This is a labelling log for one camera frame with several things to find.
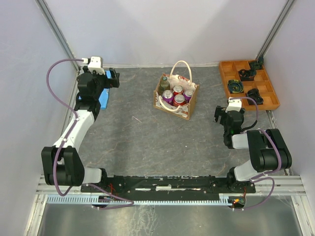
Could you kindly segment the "green cap glass soda bottle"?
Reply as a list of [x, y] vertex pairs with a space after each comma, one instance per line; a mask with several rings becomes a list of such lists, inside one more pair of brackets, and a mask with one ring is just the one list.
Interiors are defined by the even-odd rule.
[[166, 90], [170, 90], [170, 82], [166, 76], [162, 76], [157, 92], [159, 95], [162, 95]]

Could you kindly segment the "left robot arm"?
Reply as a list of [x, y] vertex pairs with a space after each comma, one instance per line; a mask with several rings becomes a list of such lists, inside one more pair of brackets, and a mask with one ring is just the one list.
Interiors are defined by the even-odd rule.
[[104, 90], [119, 87], [119, 77], [114, 68], [98, 74], [95, 71], [90, 72], [87, 66], [83, 67], [83, 73], [77, 77], [75, 106], [70, 109], [73, 113], [72, 120], [61, 137], [51, 147], [44, 147], [41, 152], [47, 185], [60, 188], [92, 183], [92, 187], [99, 192], [108, 188], [106, 171], [103, 168], [84, 167], [78, 151], [100, 112], [99, 98]]

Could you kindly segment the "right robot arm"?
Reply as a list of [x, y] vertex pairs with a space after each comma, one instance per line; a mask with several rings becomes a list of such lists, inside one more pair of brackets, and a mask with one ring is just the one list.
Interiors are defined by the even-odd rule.
[[247, 149], [249, 160], [229, 170], [224, 184], [231, 192], [253, 186], [252, 180], [288, 169], [292, 157], [278, 129], [249, 130], [242, 128], [245, 109], [228, 110], [217, 106], [215, 122], [223, 126], [223, 142], [229, 149]]

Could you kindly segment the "canvas tote bag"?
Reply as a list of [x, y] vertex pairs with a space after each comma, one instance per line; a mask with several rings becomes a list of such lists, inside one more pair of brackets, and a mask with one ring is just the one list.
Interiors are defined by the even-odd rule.
[[[189, 73], [186, 78], [175, 74], [175, 67], [183, 63]], [[189, 120], [196, 105], [199, 85], [193, 82], [192, 71], [184, 60], [177, 61], [169, 74], [163, 74], [153, 93], [153, 106], [161, 111]]]

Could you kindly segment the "blue patterned cloth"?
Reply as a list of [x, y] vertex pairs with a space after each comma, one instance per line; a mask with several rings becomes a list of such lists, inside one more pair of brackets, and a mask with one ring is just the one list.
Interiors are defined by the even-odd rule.
[[[107, 76], [110, 76], [109, 70], [105, 71], [107, 73]], [[97, 102], [100, 103], [100, 109], [105, 110], [107, 107], [108, 99], [109, 99], [109, 90], [110, 89], [104, 89], [103, 92], [101, 93], [99, 98], [81, 98], [79, 96], [79, 93], [76, 96], [76, 102], [77, 103], [82, 103], [84, 105], [96, 105]]]

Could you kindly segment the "rolled dark sock blue-yellow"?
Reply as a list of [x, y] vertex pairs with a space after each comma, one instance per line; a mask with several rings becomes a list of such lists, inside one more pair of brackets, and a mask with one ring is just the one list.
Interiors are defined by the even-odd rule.
[[244, 92], [244, 86], [240, 80], [229, 80], [227, 82], [227, 87], [231, 94]]

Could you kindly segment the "dark sock lower compartment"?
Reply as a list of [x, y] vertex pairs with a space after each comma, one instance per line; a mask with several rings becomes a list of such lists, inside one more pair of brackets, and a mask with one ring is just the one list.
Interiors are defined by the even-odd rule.
[[259, 90], [257, 88], [252, 88], [246, 93], [247, 97], [253, 99], [257, 105], [262, 105], [264, 100], [261, 97]]

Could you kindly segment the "orange wooden divided tray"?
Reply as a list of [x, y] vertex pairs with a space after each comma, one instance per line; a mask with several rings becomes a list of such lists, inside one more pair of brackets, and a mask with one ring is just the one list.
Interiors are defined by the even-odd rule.
[[226, 97], [244, 97], [249, 90], [258, 89], [260, 96], [263, 98], [263, 104], [258, 105], [258, 109], [262, 111], [276, 110], [280, 106], [280, 102], [264, 66], [262, 66], [261, 70], [256, 71], [253, 81], [242, 82], [244, 87], [242, 93], [230, 93], [228, 81], [240, 80], [238, 71], [242, 69], [249, 70], [250, 62], [252, 61], [227, 60], [219, 62], [219, 71]]

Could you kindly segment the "dark folded sock centre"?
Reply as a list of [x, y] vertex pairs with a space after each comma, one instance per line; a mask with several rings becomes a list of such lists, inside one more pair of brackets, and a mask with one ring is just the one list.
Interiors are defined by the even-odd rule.
[[250, 70], [245, 70], [241, 69], [238, 71], [240, 80], [242, 82], [248, 82], [248, 81], [253, 81], [255, 76], [256, 76], [256, 70], [250, 69]]

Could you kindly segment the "purple fanta can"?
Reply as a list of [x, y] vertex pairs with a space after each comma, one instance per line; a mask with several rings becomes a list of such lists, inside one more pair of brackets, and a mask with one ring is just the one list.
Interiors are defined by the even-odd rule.
[[193, 96], [194, 91], [192, 89], [187, 89], [184, 91], [183, 96], [185, 98], [186, 103], [189, 103]]
[[165, 90], [162, 94], [162, 98], [165, 102], [167, 102], [169, 105], [173, 105], [173, 92], [171, 90]]

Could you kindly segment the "red soda can front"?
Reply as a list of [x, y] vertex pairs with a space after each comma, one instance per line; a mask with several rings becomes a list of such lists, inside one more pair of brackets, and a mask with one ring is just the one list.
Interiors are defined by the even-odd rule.
[[178, 94], [174, 96], [173, 106], [178, 107], [178, 106], [183, 106], [185, 104], [186, 104], [186, 101], [183, 95]]

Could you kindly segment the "red soda can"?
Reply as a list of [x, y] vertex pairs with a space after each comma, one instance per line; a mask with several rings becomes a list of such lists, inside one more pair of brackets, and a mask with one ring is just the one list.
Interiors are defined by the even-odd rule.
[[173, 87], [173, 95], [176, 96], [178, 94], [180, 95], [184, 94], [184, 88], [181, 85], [175, 85]]
[[174, 96], [173, 106], [178, 107], [178, 106], [183, 106], [185, 104], [186, 104], [186, 101], [183, 95], [178, 94]]

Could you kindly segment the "purple Fanta can left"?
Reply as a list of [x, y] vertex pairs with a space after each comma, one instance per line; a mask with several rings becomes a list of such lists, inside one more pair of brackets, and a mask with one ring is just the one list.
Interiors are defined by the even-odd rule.
[[165, 90], [162, 94], [162, 98], [165, 102], [167, 102], [169, 105], [173, 105], [173, 92], [171, 90]]

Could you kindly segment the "left aluminium corner post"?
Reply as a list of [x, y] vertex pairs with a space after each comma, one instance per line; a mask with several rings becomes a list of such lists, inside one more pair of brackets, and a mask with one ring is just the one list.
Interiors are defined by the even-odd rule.
[[59, 42], [62, 50], [65, 52], [68, 59], [74, 59], [75, 56], [62, 32], [55, 17], [53, 16], [52, 11], [50, 10], [48, 3], [45, 0], [35, 0], [37, 6], [39, 7], [40, 11], [42, 12], [44, 18], [46, 19], [50, 29], [52, 30], [53, 34], [55, 35], [57, 41]]

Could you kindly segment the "aluminium corner post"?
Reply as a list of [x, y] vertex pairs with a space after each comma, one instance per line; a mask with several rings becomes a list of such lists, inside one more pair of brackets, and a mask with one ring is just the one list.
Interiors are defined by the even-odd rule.
[[272, 44], [273, 40], [275, 39], [278, 31], [281, 29], [283, 23], [285, 22], [291, 9], [293, 8], [295, 2], [296, 2], [296, 0], [286, 0], [285, 1], [283, 8], [281, 9], [278, 17], [276, 18], [269, 33], [267, 34], [266, 39], [264, 40], [261, 48], [259, 49], [259, 51], [255, 57], [256, 59], [258, 59], [260, 56], [264, 56], [266, 54], [270, 45]]
[[52, 30], [53, 34], [55, 35], [57, 41], [59, 42], [62, 50], [65, 52], [68, 59], [74, 59], [75, 56], [62, 32], [55, 17], [53, 16], [52, 11], [50, 10], [48, 3], [45, 0], [35, 0], [37, 6], [39, 7], [40, 11], [42, 12], [44, 18], [46, 19], [50, 29]]

